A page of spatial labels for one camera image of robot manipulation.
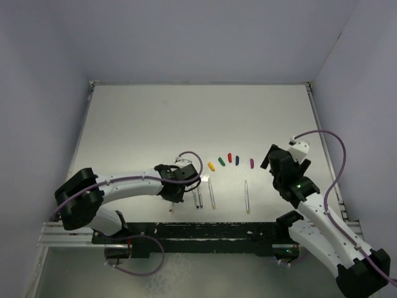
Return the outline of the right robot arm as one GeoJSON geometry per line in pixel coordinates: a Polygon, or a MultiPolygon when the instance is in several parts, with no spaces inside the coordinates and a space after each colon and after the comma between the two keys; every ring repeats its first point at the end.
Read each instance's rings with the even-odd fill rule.
{"type": "Polygon", "coordinates": [[[294,208],[277,219],[276,236],[304,246],[328,268],[345,297],[370,297],[390,283],[390,257],[362,240],[304,175],[311,163],[306,159],[309,148],[304,140],[288,150],[271,145],[261,164],[272,175],[274,189],[294,208]]]}

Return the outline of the green pen cap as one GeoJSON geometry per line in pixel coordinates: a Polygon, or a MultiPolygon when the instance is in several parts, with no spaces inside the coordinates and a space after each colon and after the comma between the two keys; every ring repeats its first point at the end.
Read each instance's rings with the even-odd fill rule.
{"type": "Polygon", "coordinates": [[[226,165],[225,162],[223,161],[222,157],[219,157],[219,158],[218,158],[218,161],[219,161],[219,163],[220,163],[222,166],[225,166],[225,165],[226,165]]]}

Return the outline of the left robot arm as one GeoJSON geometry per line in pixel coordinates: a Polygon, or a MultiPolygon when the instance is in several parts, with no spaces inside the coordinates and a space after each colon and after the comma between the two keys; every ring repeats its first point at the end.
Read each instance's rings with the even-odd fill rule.
{"type": "Polygon", "coordinates": [[[127,223],[119,210],[107,209],[106,204],[137,196],[159,196],[179,203],[200,182],[192,164],[157,165],[140,173],[108,176],[84,168],[55,191],[55,200],[65,230],[88,227],[113,243],[121,243],[130,233],[127,223]]]}

